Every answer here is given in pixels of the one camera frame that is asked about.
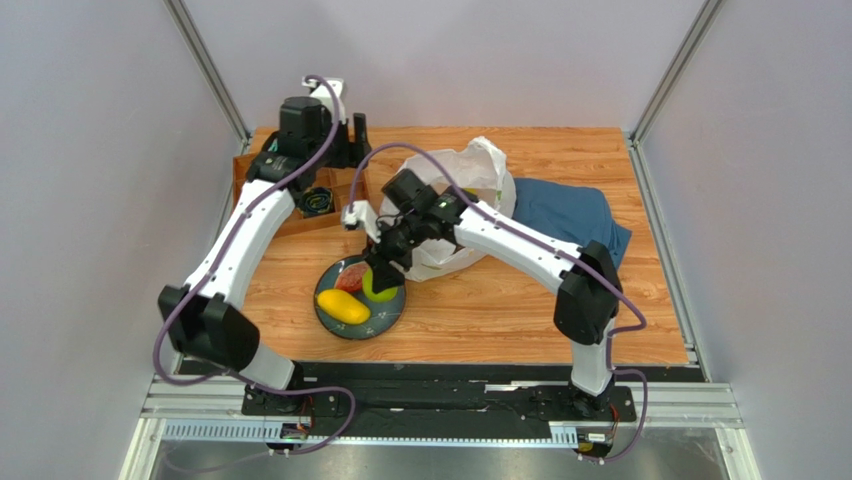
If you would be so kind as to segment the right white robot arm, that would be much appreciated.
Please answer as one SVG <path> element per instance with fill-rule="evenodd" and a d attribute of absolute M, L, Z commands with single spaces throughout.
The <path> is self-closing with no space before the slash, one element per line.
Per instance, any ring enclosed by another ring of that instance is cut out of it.
<path fill-rule="evenodd" d="M 367 234 L 363 256 L 373 272 L 375 292 L 402 285 L 414 249 L 427 240 L 445 240 L 496 258 L 555 297 L 553 323 L 571 343 L 569 408 L 586 419 L 611 412 L 611 335 L 624 294 L 604 245 L 579 246 L 549 237 L 455 185 L 438 193 L 409 169 L 382 191 L 397 210 L 392 220 L 380 219 L 366 201 L 351 202 L 342 214 L 347 229 Z"/>

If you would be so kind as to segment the fake green starfruit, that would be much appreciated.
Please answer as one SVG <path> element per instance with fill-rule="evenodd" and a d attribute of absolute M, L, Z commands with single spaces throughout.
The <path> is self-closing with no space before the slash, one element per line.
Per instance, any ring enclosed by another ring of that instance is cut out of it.
<path fill-rule="evenodd" d="M 374 274 L 368 268 L 362 275 L 362 292 L 368 300 L 374 303 L 385 303 L 394 299 L 398 294 L 397 287 L 381 289 L 380 291 L 376 291 L 374 287 Z"/>

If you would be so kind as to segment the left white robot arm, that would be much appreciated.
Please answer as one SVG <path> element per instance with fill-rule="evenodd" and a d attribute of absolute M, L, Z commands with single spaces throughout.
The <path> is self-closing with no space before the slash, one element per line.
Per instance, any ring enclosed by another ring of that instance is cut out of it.
<path fill-rule="evenodd" d="M 264 252 L 317 171 L 352 167 L 352 147 L 345 108 L 333 85 L 282 103 L 276 150 L 252 158 L 231 217 L 204 261 L 182 285 L 167 285 L 160 293 L 164 324 L 152 358 L 163 380 L 182 383 L 160 361 L 169 341 L 174 350 L 217 366 L 250 387 L 298 394 L 293 386 L 296 363 L 264 344 L 241 308 Z"/>

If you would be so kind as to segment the fake watermelon slice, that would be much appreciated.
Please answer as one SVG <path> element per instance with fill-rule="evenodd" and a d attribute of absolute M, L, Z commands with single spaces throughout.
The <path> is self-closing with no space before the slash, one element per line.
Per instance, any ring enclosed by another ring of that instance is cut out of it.
<path fill-rule="evenodd" d="M 334 288 L 348 293 L 361 291 L 364 275 L 369 270 L 369 265 L 363 261 L 346 266 L 338 275 Z"/>

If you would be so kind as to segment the white plastic bag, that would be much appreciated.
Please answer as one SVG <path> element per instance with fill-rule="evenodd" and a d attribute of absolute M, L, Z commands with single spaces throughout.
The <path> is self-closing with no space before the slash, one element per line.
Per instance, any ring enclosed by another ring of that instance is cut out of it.
<path fill-rule="evenodd" d="M 469 208 L 471 204 L 492 216 L 510 216 L 516 201 L 507 155 L 484 136 L 470 140 L 462 150 L 434 150 L 408 158 L 382 187 L 382 193 L 379 216 L 431 220 L 440 227 L 438 239 L 426 240 L 413 250 L 409 270 L 391 262 L 405 279 L 414 282 L 456 273 L 485 257 L 455 238 L 454 228 L 463 222 L 464 213 L 479 218 Z"/>

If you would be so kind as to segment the fake yellow mango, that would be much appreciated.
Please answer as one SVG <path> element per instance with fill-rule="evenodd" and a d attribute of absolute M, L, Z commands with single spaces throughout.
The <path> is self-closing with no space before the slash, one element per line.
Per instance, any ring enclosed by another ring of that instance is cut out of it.
<path fill-rule="evenodd" d="M 316 302 L 321 311 L 343 324 L 360 325 L 371 317 L 367 305 L 342 290 L 324 290 L 316 296 Z"/>

